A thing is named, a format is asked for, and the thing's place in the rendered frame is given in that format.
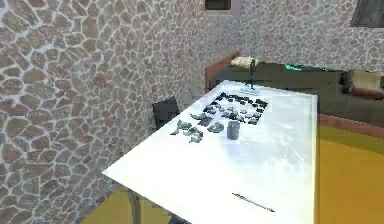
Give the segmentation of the grey cylinder cup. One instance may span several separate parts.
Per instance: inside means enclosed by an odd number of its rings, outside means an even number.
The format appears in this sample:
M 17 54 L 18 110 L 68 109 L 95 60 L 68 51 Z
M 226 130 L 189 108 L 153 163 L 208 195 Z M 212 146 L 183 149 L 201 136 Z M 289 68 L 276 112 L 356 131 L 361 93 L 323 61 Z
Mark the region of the grey cylinder cup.
M 238 121 L 229 121 L 227 125 L 227 138 L 237 140 L 239 137 L 240 123 Z

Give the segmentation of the beige desk lamp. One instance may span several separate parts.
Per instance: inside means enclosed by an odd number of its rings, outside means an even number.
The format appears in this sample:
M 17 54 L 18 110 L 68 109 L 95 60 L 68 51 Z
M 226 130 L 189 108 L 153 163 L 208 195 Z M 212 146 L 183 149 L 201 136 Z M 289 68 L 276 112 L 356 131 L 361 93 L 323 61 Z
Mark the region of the beige desk lamp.
M 249 95 L 258 96 L 260 94 L 260 89 L 254 86 L 253 73 L 256 69 L 256 65 L 258 64 L 258 60 L 254 57 L 236 57 L 230 62 L 231 66 L 248 68 L 249 69 L 249 79 L 246 81 L 245 86 L 242 87 L 239 92 Z

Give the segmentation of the teal flat object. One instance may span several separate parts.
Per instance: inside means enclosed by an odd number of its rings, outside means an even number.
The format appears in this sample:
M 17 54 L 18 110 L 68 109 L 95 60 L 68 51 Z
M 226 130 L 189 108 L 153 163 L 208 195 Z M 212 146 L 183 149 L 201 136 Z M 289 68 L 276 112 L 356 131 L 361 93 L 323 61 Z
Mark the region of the teal flat object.
M 296 64 L 285 64 L 287 70 L 302 71 L 302 72 L 320 72 L 327 71 L 327 68 L 309 66 L 309 65 L 296 65 Z

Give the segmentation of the red brown pillow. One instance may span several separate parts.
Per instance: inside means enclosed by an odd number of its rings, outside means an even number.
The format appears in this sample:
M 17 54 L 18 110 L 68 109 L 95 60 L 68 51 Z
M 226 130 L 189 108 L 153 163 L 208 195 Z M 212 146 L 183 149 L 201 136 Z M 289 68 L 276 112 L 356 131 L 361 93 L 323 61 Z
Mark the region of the red brown pillow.
M 384 93 L 381 91 L 367 90 L 367 89 L 352 89 L 351 93 L 356 96 L 365 97 L 369 99 L 382 100 Z

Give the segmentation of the grey crumpled scraps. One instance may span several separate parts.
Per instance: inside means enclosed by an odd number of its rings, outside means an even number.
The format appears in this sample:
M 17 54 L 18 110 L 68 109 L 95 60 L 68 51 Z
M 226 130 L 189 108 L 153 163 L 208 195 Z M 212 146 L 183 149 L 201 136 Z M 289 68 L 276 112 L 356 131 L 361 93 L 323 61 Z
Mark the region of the grey crumpled scraps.
M 204 133 L 202 130 L 199 129 L 199 126 L 206 127 L 207 131 L 210 133 L 220 133 L 224 129 L 224 125 L 220 122 L 215 122 L 214 124 L 211 124 L 211 122 L 213 121 L 213 117 L 209 117 L 205 113 L 191 114 L 191 117 L 195 120 L 198 120 L 196 126 L 193 126 L 189 122 L 179 120 L 176 124 L 176 129 L 171 132 L 171 135 L 177 135 L 179 133 L 182 133 L 184 136 L 190 138 L 190 143 L 200 143 L 204 137 Z

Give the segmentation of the black chair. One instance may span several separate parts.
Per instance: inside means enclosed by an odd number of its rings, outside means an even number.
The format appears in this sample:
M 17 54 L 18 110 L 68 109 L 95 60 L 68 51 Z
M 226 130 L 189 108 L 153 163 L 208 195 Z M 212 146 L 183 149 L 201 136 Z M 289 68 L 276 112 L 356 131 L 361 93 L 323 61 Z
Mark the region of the black chair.
M 152 105 L 156 129 L 171 121 L 179 114 L 179 108 L 174 96 Z

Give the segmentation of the dark window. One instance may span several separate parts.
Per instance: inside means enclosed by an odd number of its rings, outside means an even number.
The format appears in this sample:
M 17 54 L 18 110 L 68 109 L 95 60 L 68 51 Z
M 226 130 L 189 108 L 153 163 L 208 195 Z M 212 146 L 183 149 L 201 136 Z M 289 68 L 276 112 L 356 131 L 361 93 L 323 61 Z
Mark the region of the dark window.
M 205 10 L 230 10 L 231 0 L 204 0 Z

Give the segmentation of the tan pillow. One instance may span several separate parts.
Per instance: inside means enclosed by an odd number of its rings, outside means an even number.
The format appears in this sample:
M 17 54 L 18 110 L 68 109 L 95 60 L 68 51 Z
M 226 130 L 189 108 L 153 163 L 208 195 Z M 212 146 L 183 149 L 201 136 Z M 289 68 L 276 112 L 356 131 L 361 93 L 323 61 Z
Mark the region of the tan pillow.
M 381 90 L 381 75 L 379 72 L 369 72 L 361 70 L 350 70 L 349 77 L 349 90 L 368 90 L 380 91 Z

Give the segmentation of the black patterned sheet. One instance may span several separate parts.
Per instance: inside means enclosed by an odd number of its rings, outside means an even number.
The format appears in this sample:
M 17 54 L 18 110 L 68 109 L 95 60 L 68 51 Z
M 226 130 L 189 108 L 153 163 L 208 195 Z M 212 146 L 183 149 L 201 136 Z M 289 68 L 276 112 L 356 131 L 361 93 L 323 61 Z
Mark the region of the black patterned sheet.
M 218 115 L 229 120 L 256 125 L 262 117 L 268 103 L 258 98 L 236 94 L 220 93 L 203 112 Z

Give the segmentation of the white table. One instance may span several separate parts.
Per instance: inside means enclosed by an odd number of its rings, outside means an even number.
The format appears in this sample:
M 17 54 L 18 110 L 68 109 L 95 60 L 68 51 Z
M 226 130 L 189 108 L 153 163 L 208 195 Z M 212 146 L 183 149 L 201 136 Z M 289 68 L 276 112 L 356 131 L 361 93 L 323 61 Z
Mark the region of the white table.
M 262 87 L 258 96 L 240 93 L 245 84 L 225 80 L 104 170 L 191 224 L 314 224 L 317 98 Z M 237 140 L 204 132 L 200 143 L 171 135 L 179 120 L 197 125 L 220 93 L 268 103 L 256 125 L 241 123 Z M 239 193 L 274 209 L 243 201 Z

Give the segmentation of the black pencil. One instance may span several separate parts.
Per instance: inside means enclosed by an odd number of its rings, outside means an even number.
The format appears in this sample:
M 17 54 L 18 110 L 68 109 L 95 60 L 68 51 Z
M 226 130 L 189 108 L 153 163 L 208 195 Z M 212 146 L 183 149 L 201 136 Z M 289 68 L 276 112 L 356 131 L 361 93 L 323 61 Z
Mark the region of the black pencil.
M 243 200 L 243 201 L 246 201 L 246 202 L 248 202 L 248 203 L 251 203 L 251 204 L 253 204 L 253 205 L 255 205 L 255 206 L 258 206 L 258 207 L 260 207 L 260 208 L 262 208 L 262 209 L 265 209 L 265 210 L 267 210 L 267 211 L 269 211 L 269 212 L 273 212 L 273 213 L 276 212 L 274 209 L 272 209 L 272 208 L 270 208 L 270 207 L 267 207 L 267 206 L 264 206 L 264 205 L 262 205 L 262 204 L 260 204 L 260 203 L 257 203 L 257 202 L 255 202 L 255 201 L 253 201 L 253 200 L 251 200 L 251 199 L 249 199 L 249 198 L 247 198 L 247 197 L 245 197 L 245 196 L 239 194 L 239 193 L 233 193 L 233 192 L 232 192 L 231 194 L 234 195 L 235 197 L 237 197 L 237 198 Z

